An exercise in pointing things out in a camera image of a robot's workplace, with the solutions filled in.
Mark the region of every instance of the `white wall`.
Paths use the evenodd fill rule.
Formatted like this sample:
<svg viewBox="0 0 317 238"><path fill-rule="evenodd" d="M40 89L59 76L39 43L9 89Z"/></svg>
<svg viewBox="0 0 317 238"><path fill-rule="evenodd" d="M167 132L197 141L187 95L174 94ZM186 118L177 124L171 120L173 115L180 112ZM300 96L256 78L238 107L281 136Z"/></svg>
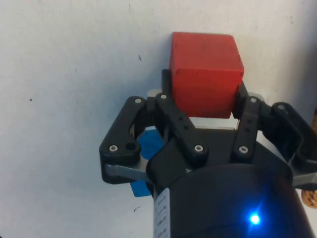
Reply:
<svg viewBox="0 0 317 238"><path fill-rule="evenodd" d="M98 147L128 96L159 87L171 32L232 34L248 89L310 121L316 9L315 0L0 1L0 236L151 237L151 199L102 182Z"/></svg>

